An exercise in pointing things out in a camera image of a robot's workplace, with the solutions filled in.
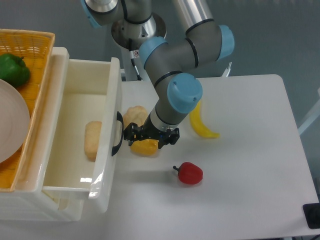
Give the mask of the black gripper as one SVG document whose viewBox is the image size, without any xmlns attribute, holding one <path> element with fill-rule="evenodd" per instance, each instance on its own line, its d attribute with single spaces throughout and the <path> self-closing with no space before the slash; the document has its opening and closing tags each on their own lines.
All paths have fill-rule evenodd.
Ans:
<svg viewBox="0 0 320 240">
<path fill-rule="evenodd" d="M 131 122 L 123 131 L 123 139 L 128 141 L 128 145 L 132 146 L 135 141 L 143 141 L 147 139 L 157 140 L 158 149 L 166 145 L 175 145 L 180 138 L 180 130 L 178 127 L 175 129 L 167 129 L 166 131 L 156 128 L 150 117 L 147 117 L 142 126 Z"/>
</svg>

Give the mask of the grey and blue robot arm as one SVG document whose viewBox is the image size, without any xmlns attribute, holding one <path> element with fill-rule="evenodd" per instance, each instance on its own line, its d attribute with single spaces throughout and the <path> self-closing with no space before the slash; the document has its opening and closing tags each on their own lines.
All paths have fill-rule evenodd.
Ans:
<svg viewBox="0 0 320 240">
<path fill-rule="evenodd" d="M 139 65 L 150 79 L 158 101 L 142 126 L 130 123 L 122 137 L 136 141 L 157 140 L 158 147 L 174 145 L 179 124 L 196 107 L 203 89 L 189 70 L 229 56 L 234 35 L 226 25 L 216 24 L 205 0 L 176 0 L 174 7 L 185 31 L 177 45 L 167 42 L 166 26 L 152 11 L 149 0 L 83 0 L 81 5 L 90 24 L 112 25 L 114 41 L 129 53 L 138 80 Z"/>
</svg>

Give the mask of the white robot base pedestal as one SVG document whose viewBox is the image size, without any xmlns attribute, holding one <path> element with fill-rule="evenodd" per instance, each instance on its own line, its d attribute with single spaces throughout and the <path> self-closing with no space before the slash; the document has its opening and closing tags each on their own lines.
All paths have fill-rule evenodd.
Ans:
<svg viewBox="0 0 320 240">
<path fill-rule="evenodd" d="M 139 50 L 129 50 L 124 47 L 120 47 L 123 70 L 121 76 L 124 77 L 126 82 L 131 81 L 147 81 L 150 82 L 150 78 L 143 67 Z"/>
</svg>

